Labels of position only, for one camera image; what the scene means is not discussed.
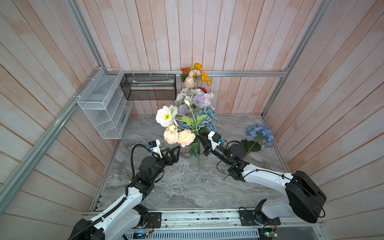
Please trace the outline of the lilac pompom flower spray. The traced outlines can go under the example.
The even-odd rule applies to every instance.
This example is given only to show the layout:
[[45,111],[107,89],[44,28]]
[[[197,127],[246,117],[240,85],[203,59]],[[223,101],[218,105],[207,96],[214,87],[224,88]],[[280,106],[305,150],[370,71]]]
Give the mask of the lilac pompom flower spray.
[[202,110],[204,108],[203,95],[204,92],[200,89],[182,89],[176,98],[178,113],[188,116],[191,114],[190,108],[192,108],[193,112]]

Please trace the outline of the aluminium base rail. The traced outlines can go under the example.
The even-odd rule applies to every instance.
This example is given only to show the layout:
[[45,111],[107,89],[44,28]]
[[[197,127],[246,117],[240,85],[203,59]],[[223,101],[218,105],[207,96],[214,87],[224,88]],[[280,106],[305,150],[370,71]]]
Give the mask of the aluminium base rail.
[[126,240],[329,240],[324,223],[281,217],[279,226],[242,226],[238,209],[153,210],[160,228],[145,238],[131,229]]

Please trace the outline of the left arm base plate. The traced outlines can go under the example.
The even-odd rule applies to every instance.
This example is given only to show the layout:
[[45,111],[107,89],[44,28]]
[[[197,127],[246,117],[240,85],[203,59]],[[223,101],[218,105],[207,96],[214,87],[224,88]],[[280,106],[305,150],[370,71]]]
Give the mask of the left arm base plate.
[[161,212],[149,212],[140,216],[139,223],[135,229],[160,228],[162,224]]

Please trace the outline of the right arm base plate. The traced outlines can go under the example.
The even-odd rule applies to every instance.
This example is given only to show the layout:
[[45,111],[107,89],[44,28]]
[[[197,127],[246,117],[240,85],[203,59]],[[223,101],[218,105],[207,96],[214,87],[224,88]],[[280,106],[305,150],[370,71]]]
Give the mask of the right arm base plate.
[[280,218],[269,219],[261,211],[257,209],[248,210],[240,207],[238,209],[239,217],[242,226],[279,226],[281,225]]

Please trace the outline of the dusty blue rose bunch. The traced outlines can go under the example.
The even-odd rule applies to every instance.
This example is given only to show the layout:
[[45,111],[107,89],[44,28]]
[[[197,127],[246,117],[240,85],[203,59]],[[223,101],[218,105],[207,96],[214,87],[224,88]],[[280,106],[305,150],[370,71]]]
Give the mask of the dusty blue rose bunch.
[[210,132],[216,132],[217,128],[214,121],[218,121],[216,112],[209,107],[195,112],[193,115],[187,116],[187,123],[178,121],[181,130],[191,130],[194,134],[207,136]]

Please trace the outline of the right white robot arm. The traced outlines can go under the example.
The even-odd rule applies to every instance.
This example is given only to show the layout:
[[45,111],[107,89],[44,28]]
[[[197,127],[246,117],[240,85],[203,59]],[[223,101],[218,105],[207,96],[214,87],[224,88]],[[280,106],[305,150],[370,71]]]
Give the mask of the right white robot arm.
[[239,144],[228,148],[220,145],[206,147],[205,154],[213,154],[229,166],[228,174],[237,181],[255,183],[282,193],[280,199],[262,199],[253,211],[255,222],[267,225],[280,217],[298,217],[316,223],[325,217],[326,195],[302,171],[280,173],[263,169],[243,160],[245,152]]

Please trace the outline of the peach rose spray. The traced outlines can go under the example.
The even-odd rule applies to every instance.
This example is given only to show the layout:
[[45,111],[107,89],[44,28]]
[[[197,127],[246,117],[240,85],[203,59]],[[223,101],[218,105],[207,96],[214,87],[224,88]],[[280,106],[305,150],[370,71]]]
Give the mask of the peach rose spray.
[[182,83],[185,85],[186,88],[196,88],[197,87],[197,82],[194,79],[193,76],[193,69],[194,67],[191,66],[191,71],[187,75],[183,75],[183,73],[180,75]]

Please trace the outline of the black mesh wall basket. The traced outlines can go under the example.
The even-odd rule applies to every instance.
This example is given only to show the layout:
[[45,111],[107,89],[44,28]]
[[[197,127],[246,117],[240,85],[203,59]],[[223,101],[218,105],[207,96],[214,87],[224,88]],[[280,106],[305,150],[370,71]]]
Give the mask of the black mesh wall basket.
[[120,86],[129,101],[171,101],[177,97],[174,74],[124,74]]

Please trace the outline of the red gerbera stem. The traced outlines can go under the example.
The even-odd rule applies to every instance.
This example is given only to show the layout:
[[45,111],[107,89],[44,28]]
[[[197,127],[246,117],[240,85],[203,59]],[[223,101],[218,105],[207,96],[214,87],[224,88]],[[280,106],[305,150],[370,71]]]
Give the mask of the red gerbera stem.
[[208,91],[207,91],[205,88],[199,87],[199,89],[200,89],[201,91],[203,91],[205,94],[208,93]]

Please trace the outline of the clear glass vase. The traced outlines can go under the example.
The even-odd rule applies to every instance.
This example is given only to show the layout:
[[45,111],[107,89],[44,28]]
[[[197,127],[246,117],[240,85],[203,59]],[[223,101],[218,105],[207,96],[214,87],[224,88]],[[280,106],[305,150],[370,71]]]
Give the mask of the clear glass vase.
[[194,171],[201,171],[205,165],[205,155],[203,154],[204,148],[201,143],[192,143],[190,155],[192,156],[191,168]]

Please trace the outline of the blue hydrangea stem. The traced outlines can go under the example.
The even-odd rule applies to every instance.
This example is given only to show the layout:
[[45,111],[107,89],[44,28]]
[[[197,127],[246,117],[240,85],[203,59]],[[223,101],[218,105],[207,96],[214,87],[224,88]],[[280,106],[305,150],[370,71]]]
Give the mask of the blue hydrangea stem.
[[246,131],[246,138],[240,141],[240,145],[248,156],[250,153],[259,152],[262,147],[273,141],[274,135],[269,128],[263,125],[253,125]]

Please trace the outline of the pale pink hydrangea stem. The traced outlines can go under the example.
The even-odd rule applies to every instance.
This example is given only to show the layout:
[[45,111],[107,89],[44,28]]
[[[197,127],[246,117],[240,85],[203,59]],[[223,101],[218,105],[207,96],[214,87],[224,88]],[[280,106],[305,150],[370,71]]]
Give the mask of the pale pink hydrangea stem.
[[204,95],[203,95],[203,99],[204,99],[203,107],[212,108],[213,98],[214,98],[213,93],[204,93]]

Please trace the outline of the cream rose spray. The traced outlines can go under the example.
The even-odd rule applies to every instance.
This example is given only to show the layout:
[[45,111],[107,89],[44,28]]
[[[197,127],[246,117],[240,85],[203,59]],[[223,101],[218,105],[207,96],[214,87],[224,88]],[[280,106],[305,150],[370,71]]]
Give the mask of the cream rose spray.
[[164,139],[168,144],[179,144],[182,148],[190,147],[191,156],[197,156],[198,140],[191,130],[180,130],[175,125],[170,125],[164,132]]

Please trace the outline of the orange gerbera stem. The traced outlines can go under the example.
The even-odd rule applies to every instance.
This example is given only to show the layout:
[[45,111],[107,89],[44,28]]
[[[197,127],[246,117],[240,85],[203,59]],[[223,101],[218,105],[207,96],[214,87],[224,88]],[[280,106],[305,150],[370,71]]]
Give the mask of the orange gerbera stem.
[[191,71],[191,68],[183,68],[183,69],[181,69],[181,71],[182,71],[183,75],[187,75]]

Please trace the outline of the yellow poppy spray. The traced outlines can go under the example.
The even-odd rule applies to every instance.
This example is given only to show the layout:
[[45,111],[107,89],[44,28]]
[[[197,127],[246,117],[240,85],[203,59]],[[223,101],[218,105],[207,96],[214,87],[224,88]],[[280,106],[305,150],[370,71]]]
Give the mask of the yellow poppy spray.
[[197,82],[198,87],[209,87],[212,83],[212,80],[206,72],[203,71],[203,66],[200,63],[195,63],[193,65],[193,76]]

